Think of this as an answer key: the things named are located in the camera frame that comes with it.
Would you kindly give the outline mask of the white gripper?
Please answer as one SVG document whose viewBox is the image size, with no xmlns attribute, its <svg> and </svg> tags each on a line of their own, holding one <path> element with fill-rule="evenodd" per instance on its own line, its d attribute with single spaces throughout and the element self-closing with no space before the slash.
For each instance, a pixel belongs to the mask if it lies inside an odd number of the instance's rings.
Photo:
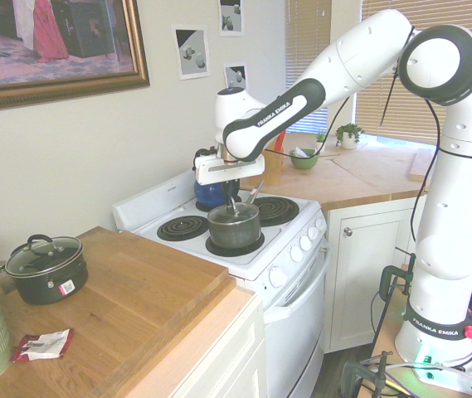
<svg viewBox="0 0 472 398">
<path fill-rule="evenodd" d="M 235 202 L 240 202 L 240 178 L 261 175 L 265 171 L 265 158 L 259 155 L 258 158 L 250 162 L 235 161 L 228 163 L 216 155 L 199 156 L 195 158 L 196 180 L 200 185 L 209 185 L 224 182 L 225 203 L 231 202 L 231 182 L 232 197 Z"/>
</svg>

